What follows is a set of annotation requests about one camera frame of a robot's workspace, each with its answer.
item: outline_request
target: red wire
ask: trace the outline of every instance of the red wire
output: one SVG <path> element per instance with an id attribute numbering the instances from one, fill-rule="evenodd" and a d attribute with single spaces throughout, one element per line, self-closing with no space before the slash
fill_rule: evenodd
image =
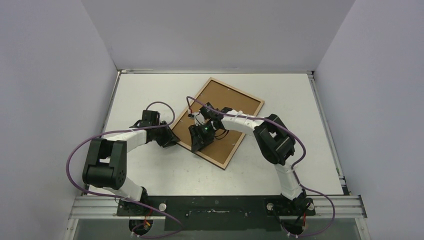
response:
<path id="1" fill-rule="evenodd" d="M 145 226 L 145 225 L 146 225 L 147 217 L 148 217 L 148 216 L 150 216 L 150 214 L 152 214 L 152 212 L 153 212 L 153 210 L 152 210 L 152 209 L 150 209 L 150 211 L 148 212 L 148 214 L 147 214 L 146 216 L 144 216 L 143 226 Z"/>

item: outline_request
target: brown cork board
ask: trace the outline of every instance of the brown cork board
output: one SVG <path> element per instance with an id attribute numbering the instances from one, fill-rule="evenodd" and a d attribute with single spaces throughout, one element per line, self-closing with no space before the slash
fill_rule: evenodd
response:
<path id="1" fill-rule="evenodd" d="M 213 77 L 209 78 L 195 98 L 202 103 L 210 102 L 214 108 L 222 109 L 224 107 L 229 107 L 253 116 L 257 116 L 264 104 L 262 99 L 243 92 Z M 198 112 L 200 107 L 201 105 L 196 102 L 191 104 L 193 112 Z M 181 140 L 178 144 L 190 150 L 192 139 L 189 133 L 189 126 L 193 125 L 194 121 L 188 117 L 187 110 L 188 107 L 186 107 L 175 120 L 172 131 Z M 222 132 L 223 130 L 218 130 L 216 134 L 219 135 Z M 215 139 L 213 143 L 206 146 L 201 152 L 197 151 L 196 154 L 218 167 L 225 169 L 244 136 L 244 133 L 230 130 L 225 138 L 221 140 Z"/>

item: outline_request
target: white tabletop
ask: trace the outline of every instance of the white tabletop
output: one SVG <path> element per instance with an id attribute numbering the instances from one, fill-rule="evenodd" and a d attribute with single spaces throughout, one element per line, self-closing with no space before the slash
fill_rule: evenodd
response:
<path id="1" fill-rule="evenodd" d="M 308 188 L 329 195 L 343 194 L 326 133 L 306 74 L 123 74 L 116 90 L 106 131 L 127 129 L 142 117 L 153 101 L 168 103 L 178 116 L 186 96 L 194 96 L 214 77 L 265 101 L 258 116 L 276 114 L 306 146 L 306 158 L 296 170 Z M 160 120 L 171 112 L 154 105 Z M 302 154 L 295 145 L 293 163 Z M 246 136 L 226 170 L 176 145 L 162 148 L 155 142 L 127 155 L 127 176 L 152 196 L 279 195 L 274 166 L 261 155 L 254 137 Z M 93 186 L 91 190 L 106 193 Z"/>

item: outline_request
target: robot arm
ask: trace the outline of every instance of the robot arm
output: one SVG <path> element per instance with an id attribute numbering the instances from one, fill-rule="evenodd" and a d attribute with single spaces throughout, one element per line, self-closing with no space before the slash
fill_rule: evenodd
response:
<path id="1" fill-rule="evenodd" d="M 207 122 L 205 124 L 191 125 L 189 127 L 191 151 L 193 153 L 201 151 L 204 147 L 211 144 L 215 139 L 215 132 L 218 129 L 234 130 L 255 137 L 263 157 L 275 166 L 281 185 L 282 195 L 289 200 L 299 197 L 303 189 L 297 182 L 291 166 L 286 164 L 287 158 L 292 156 L 295 152 L 295 140 L 286 132 L 269 122 L 246 119 L 245 117 L 253 116 L 243 114 L 241 111 L 225 107 L 221 112 L 235 116 L 217 114 L 206 107 L 200 108 L 199 113 L 194 113 L 202 115 Z M 266 118 L 286 127 L 275 114 L 271 114 Z"/>
<path id="2" fill-rule="evenodd" d="M 83 182 L 106 189 L 115 195 L 146 203 L 146 189 L 127 177 L 127 153 L 151 141 L 156 141 L 164 148 L 175 145 L 180 139 L 169 126 L 137 130 L 166 124 L 166 121 L 160 122 L 159 112 L 143 110 L 142 119 L 130 127 L 133 131 L 93 139 L 82 172 Z"/>

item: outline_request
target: wire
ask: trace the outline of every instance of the wire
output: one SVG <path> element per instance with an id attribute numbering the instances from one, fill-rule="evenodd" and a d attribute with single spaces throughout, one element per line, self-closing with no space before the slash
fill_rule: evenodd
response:
<path id="1" fill-rule="evenodd" d="M 224 130 L 221 134 L 219 134 L 218 136 L 215 136 L 215 138 L 216 138 L 216 137 L 220 137 L 220 136 L 224 135 L 227 131 L 228 131 L 228 130 L 227 130 L 227 129 L 225 129 L 225 130 Z"/>
<path id="2" fill-rule="evenodd" d="M 318 234 L 320 234 L 320 233 L 322 233 L 322 232 L 324 232 L 325 230 L 327 230 L 332 224 L 333 224 L 333 222 L 334 222 L 334 219 L 335 219 L 335 217 L 336 217 L 336 208 L 335 208 L 335 206 L 334 206 L 334 203 L 333 203 L 333 201 L 327 196 L 327 195 L 325 195 L 324 193 L 322 193 L 322 192 L 319 192 L 319 191 L 317 191 L 317 190 L 313 190 L 313 189 L 310 189 L 310 188 L 308 188 L 308 187 L 305 187 L 302 183 L 301 183 L 301 181 L 300 181 L 300 179 L 299 179 L 299 176 L 298 176 L 298 174 L 296 173 L 296 171 L 295 171 L 295 166 L 298 164 L 298 163 L 300 163 L 304 158 L 305 158 L 305 156 L 306 156 L 306 148 L 305 148 L 305 145 L 303 144 L 303 142 L 298 138 L 298 136 L 296 136 L 293 132 L 291 132 L 290 130 L 288 130 L 287 128 L 285 128 L 285 127 L 283 127 L 283 126 L 281 126 L 281 125 L 279 125 L 278 123 L 276 123 L 276 122 L 274 122 L 274 121 L 272 121 L 272 120 L 269 120 L 268 118 L 265 118 L 265 117 L 255 117 L 255 116 L 245 116 L 245 115 L 233 115 L 233 114 L 228 114 L 228 113 L 224 113 L 224 112 L 220 112 L 220 111 L 218 111 L 218 110 L 216 110 L 216 109 L 213 109 L 212 107 L 209 107 L 209 106 L 206 106 L 204 103 L 202 103 L 202 102 L 200 102 L 199 100 L 197 100 L 196 98 L 194 98 L 194 97 L 192 97 L 192 96 L 187 96 L 186 97 L 186 100 L 187 100 L 187 104 L 188 104 L 188 102 L 189 102 L 189 99 L 191 99 L 191 100 L 193 100 L 193 101 L 195 101 L 196 103 L 198 103 L 198 104 L 200 104 L 200 105 L 202 105 L 203 107 L 205 107 L 205 108 L 207 108 L 207 109 L 209 109 L 209 110 L 211 110 L 212 112 L 214 112 L 214 113 L 217 113 L 217 114 L 220 114 L 220 115 L 223 115 L 223 116 L 228 116 L 228 117 L 237 117 L 237 118 L 244 118 L 244 119 L 249 119 L 249 120 L 262 120 L 262 121 L 265 121 L 265 122 L 267 122 L 267 123 L 270 123 L 270 124 L 272 124 L 272 125 L 274 125 L 274 126 L 276 126 L 277 128 L 279 128 L 279 129 L 281 129 L 281 130 L 283 130 L 283 131 L 285 131 L 288 135 L 290 135 L 292 138 L 294 138 L 294 139 L 296 139 L 296 141 L 299 143 L 299 145 L 302 147 L 302 150 L 303 150 L 303 154 L 302 154 L 302 156 L 300 156 L 300 158 L 297 160 L 297 161 L 295 161 L 292 165 L 291 165 L 291 170 L 293 170 L 293 174 L 294 174 L 294 177 L 296 178 L 296 181 L 297 181 L 297 183 L 299 184 L 299 186 L 301 186 L 303 189 L 305 189 L 305 190 L 307 190 L 307 191 L 310 191 L 310 192 L 313 192 L 313 193 L 316 193 L 316 194 L 318 194 L 318 195 L 321 195 L 321 196 L 323 196 L 324 198 L 326 198 L 329 202 L 330 202 L 330 204 L 331 204 L 331 208 L 332 208 L 332 216 L 331 216 L 331 220 L 330 220 L 330 222 L 323 228 L 323 229 L 321 229 L 321 230 L 319 230 L 319 231 L 316 231 L 316 232 L 313 232 L 313 233 L 308 233 L 308 234 L 302 234 L 302 235 L 295 235 L 295 234 L 291 234 L 290 232 L 288 232 L 287 231 L 287 229 L 286 228 L 284 228 L 283 227 L 283 229 L 288 233 L 288 235 L 289 236 L 292 236 L 292 237 L 299 237 L 299 238 L 304 238 L 304 237 L 310 237 L 310 236 L 315 236 L 315 235 L 318 235 Z"/>
<path id="3" fill-rule="evenodd" d="M 229 130 L 227 130 L 226 132 L 225 132 L 225 135 L 223 136 L 223 137 L 221 137 L 221 138 L 218 138 L 219 136 L 221 136 L 222 134 L 224 134 L 224 133 L 222 133 L 221 135 L 219 135 L 218 137 L 215 137 L 215 139 L 216 140 L 221 140 L 221 139 L 223 139 L 223 138 L 225 138 L 227 135 L 228 135 L 228 133 L 229 133 L 230 131 Z"/>
<path id="4" fill-rule="evenodd" d="M 80 144 L 78 144 L 78 145 L 77 145 L 77 146 L 76 146 L 76 147 L 72 150 L 72 152 L 69 154 L 69 156 L 68 156 L 68 158 L 67 158 L 67 160 L 66 160 L 66 176 L 67 176 L 68 180 L 70 181 L 70 183 L 71 183 L 71 184 L 72 184 L 75 188 L 77 188 L 78 190 L 82 191 L 83 193 L 86 193 L 86 194 L 92 194 L 92 195 L 97 195 L 97 196 L 101 196 L 101 197 L 111 197 L 111 198 L 119 198 L 119 199 L 123 199 L 123 200 L 125 200 L 125 201 L 127 201 L 127 202 L 130 202 L 130 203 L 133 203 L 133 204 L 137 204 L 137 205 L 140 205 L 140 206 L 142 206 L 142 207 L 144 207 L 144 208 L 148 208 L 148 209 L 153 210 L 153 211 L 155 211 L 155 212 L 157 212 L 157 213 L 160 213 L 160 214 L 164 215 L 165 217 L 168 217 L 168 218 L 170 218 L 170 219 L 174 220 L 176 223 L 178 223 L 178 224 L 181 226 L 181 228 L 180 228 L 180 229 L 178 229 L 178 230 L 176 230 L 176 231 L 172 231 L 172 232 L 165 233 L 165 234 L 162 234 L 162 235 L 157 235 L 157 236 L 142 236 L 142 235 L 139 235 L 139 237 L 140 237 L 140 238 L 143 238 L 143 239 L 158 239 L 158 238 L 163 238 L 163 237 L 171 236 L 171 235 L 174 235 L 174 234 L 176 234 L 176 233 L 181 232 L 181 230 L 183 230 L 183 227 L 184 227 L 184 226 L 183 226 L 183 224 L 182 224 L 182 223 L 181 223 L 181 222 L 180 222 L 177 218 L 175 218 L 174 216 L 172 216 L 172 215 L 170 215 L 170 214 L 168 214 L 168 213 L 166 213 L 166 212 L 164 212 L 164 211 L 160 211 L 159 209 L 154 208 L 154 207 L 152 207 L 152 206 L 149 206 L 149 205 L 147 205 L 147 204 L 144 204 L 144 203 L 142 203 L 142 202 L 134 201 L 134 200 L 132 200 L 132 199 L 130 199 L 130 198 L 126 198 L 126 197 L 119 196 L 119 195 L 104 194 L 104 193 L 99 193 L 99 192 L 95 192 L 95 191 L 90 191 L 90 190 L 87 190 L 87 189 L 85 189 L 85 188 L 81 187 L 80 185 L 78 185 L 78 184 L 77 184 L 77 183 L 76 183 L 76 182 L 72 179 L 71 172 L 70 172 L 70 163 L 71 163 L 71 159 L 72 159 L 72 157 L 74 156 L 75 152 L 76 152 L 79 148 L 81 148 L 84 144 L 88 143 L 89 141 L 91 141 L 91 140 L 93 140 L 93 139 L 95 139 L 95 138 L 98 138 L 98 137 L 101 137 L 101 136 L 104 136 L 104 135 L 109 135 L 109 134 L 120 134 L 120 133 L 129 133 L 129 132 L 133 132 L 133 131 L 140 131 L 140 130 L 146 130 L 146 129 L 164 128 L 164 127 L 167 127 L 167 126 L 171 125 L 171 124 L 175 121 L 175 112 L 174 112 L 174 110 L 172 109 L 172 107 L 171 107 L 170 105 L 168 105 L 167 103 L 162 102 L 162 101 L 155 101 L 155 102 L 152 102 L 151 104 L 149 104 L 149 105 L 147 106 L 146 110 L 147 110 L 147 109 L 148 109 L 151 105 L 153 105 L 153 104 L 163 104 L 163 105 L 167 106 L 167 107 L 171 110 L 171 112 L 172 112 L 172 120 L 171 120 L 171 122 L 170 122 L 170 123 L 165 124 L 165 125 L 159 125 L 159 126 L 147 126 L 147 127 L 140 127 L 140 128 L 136 128 L 136 129 L 134 129 L 134 128 L 133 128 L 133 129 L 127 129 L 127 130 L 114 130 L 114 131 L 107 131 L 107 132 L 103 132 L 103 133 L 100 133 L 100 134 L 94 135 L 94 136 L 89 137 L 89 138 L 87 138 L 86 140 L 82 141 Z"/>
<path id="5" fill-rule="evenodd" d="M 150 209 L 150 211 L 148 212 L 148 214 L 146 216 L 144 216 L 144 222 L 143 222 L 143 226 L 146 227 L 146 223 L 147 223 L 147 217 L 150 216 L 152 214 L 153 210 Z"/>
<path id="6" fill-rule="evenodd" d="M 297 224 L 299 222 L 299 220 L 301 219 L 302 216 L 305 216 L 306 214 L 306 210 L 308 210 L 309 206 L 311 205 L 310 202 L 308 202 L 308 204 L 306 205 L 306 207 L 304 208 L 303 212 L 297 217 L 296 221 L 294 221 L 294 224 Z"/>
<path id="7" fill-rule="evenodd" d="M 200 121 L 198 120 L 198 114 L 194 115 L 194 119 L 196 119 L 196 121 L 199 123 L 199 125 L 202 125 L 202 124 L 200 123 Z"/>
<path id="8" fill-rule="evenodd" d="M 187 101 L 188 109 L 190 110 L 189 114 L 192 114 L 193 110 L 192 110 L 192 106 L 190 105 L 189 99 L 185 98 L 185 100 Z"/>

